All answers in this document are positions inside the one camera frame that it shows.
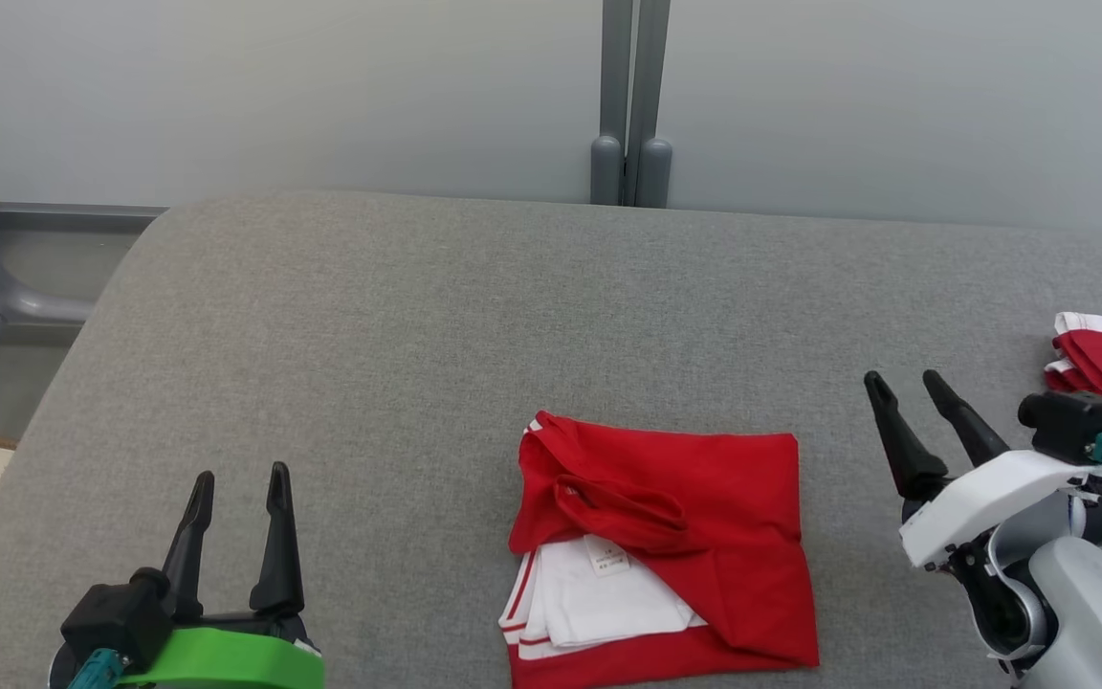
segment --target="gray table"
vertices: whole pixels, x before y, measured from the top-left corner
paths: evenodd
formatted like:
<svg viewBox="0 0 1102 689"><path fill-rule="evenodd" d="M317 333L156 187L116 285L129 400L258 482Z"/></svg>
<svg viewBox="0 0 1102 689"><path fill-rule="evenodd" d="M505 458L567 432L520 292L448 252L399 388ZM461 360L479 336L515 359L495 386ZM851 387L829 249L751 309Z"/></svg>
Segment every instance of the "gray table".
<svg viewBox="0 0 1102 689"><path fill-rule="evenodd" d="M1102 313L1102 236L348 192L171 211L0 485L0 686L40 685L88 584L161 563L205 467L202 599L242 610L280 459L328 686L506 686L538 409L799 438L823 666L679 686L1004 686L959 585L907 566L861 376L962 470L919 373L1022 446L1058 310Z"/></svg>

